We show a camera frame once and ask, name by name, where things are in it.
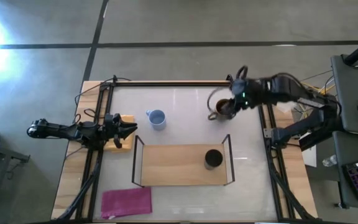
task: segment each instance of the gray floor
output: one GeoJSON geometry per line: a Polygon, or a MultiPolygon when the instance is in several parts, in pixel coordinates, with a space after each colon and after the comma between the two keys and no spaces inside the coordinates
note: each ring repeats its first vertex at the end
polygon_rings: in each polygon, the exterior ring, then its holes
{"type": "MultiPolygon", "coordinates": [[[[0,0],[0,44],[90,43],[102,0],[0,0]]],[[[358,40],[358,0],[110,1],[100,42],[358,40]]],[[[302,79],[331,69],[357,46],[99,49],[90,80],[224,79],[246,64],[250,77],[289,72],[302,79]]],[[[31,154],[5,180],[0,223],[48,220],[67,146],[27,137],[31,121],[70,123],[89,49],[0,50],[2,143],[31,154]]],[[[330,73],[308,80],[322,86],[330,73]]],[[[358,223],[339,210],[334,182],[311,179],[319,217],[358,223]]]]}

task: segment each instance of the brown cup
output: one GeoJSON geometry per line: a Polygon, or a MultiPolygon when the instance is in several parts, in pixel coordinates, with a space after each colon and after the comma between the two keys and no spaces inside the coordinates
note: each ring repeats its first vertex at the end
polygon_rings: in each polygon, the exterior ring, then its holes
{"type": "Polygon", "coordinates": [[[226,120],[226,119],[231,119],[232,115],[231,114],[224,114],[222,111],[222,106],[225,105],[229,100],[228,99],[221,99],[216,103],[215,106],[215,110],[208,115],[208,119],[210,121],[213,121],[215,119],[218,120],[226,120]]]}

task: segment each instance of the white table surface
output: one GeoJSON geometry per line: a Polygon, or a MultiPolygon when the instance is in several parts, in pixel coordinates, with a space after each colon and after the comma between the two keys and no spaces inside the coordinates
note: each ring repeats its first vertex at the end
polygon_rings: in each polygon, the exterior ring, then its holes
{"type": "MultiPolygon", "coordinates": [[[[230,121],[208,121],[206,100],[213,87],[119,87],[114,89],[111,114],[135,116],[145,144],[213,144],[231,135],[236,181],[227,186],[152,187],[153,212],[115,220],[252,221],[276,220],[272,187],[257,109],[240,111],[230,121]],[[154,131],[146,110],[165,112],[167,127],[154,131]]],[[[211,106],[230,98],[217,92],[211,106]]],[[[101,219],[104,191],[138,188],[131,182],[133,150],[105,152],[94,219],[101,219]]]]}

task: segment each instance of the pink cloth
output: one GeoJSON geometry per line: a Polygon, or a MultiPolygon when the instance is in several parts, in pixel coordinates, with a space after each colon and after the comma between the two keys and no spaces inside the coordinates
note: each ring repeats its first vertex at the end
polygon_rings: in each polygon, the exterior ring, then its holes
{"type": "Polygon", "coordinates": [[[102,218],[152,213],[150,187],[127,190],[109,190],[102,196],[102,218]]]}

